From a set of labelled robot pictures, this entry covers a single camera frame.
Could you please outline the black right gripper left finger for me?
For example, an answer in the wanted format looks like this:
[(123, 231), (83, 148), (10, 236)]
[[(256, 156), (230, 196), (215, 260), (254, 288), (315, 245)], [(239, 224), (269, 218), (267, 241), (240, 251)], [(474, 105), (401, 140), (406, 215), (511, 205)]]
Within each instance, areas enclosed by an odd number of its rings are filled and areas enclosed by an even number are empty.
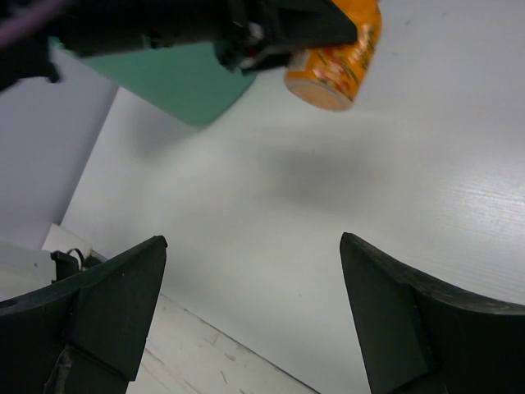
[(1, 303), (3, 393), (124, 393), (137, 378), (167, 261), (154, 236)]

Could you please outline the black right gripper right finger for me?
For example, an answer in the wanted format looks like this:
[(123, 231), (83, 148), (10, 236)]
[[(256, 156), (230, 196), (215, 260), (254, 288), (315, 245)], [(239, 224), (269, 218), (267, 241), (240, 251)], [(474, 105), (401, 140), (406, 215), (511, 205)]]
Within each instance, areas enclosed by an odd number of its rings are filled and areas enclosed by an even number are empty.
[(340, 257), (373, 393), (522, 393), (524, 308), (428, 275), (354, 234)]

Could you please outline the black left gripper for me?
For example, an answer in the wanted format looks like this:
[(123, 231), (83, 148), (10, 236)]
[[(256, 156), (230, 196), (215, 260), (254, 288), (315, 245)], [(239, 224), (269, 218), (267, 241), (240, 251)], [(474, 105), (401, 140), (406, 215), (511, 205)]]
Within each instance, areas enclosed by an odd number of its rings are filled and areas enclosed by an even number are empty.
[(210, 42), (228, 71), (254, 74), (299, 50), (354, 44), (357, 26), (333, 1), (3, 1), (2, 90), (61, 79), (51, 39), (80, 57)]

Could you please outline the orange bottle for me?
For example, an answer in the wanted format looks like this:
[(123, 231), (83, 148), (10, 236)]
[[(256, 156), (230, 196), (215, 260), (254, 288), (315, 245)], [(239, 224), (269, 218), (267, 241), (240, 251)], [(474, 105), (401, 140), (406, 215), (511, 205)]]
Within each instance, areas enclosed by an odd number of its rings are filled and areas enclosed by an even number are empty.
[(352, 107), (381, 38), (382, 17), (374, 0), (336, 1), (357, 26), (354, 44), (295, 53), (284, 77), (286, 88), (314, 107), (343, 112)]

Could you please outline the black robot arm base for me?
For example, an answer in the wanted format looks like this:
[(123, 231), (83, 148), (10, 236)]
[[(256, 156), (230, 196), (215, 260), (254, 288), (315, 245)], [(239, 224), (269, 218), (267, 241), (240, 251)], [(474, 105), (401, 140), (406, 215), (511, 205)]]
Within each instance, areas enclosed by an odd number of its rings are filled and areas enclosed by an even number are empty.
[(55, 263), (55, 278), (52, 280), (54, 283), (98, 266), (107, 259), (94, 251), (84, 256), (79, 248), (74, 248), (67, 252), (53, 251), (51, 260)]

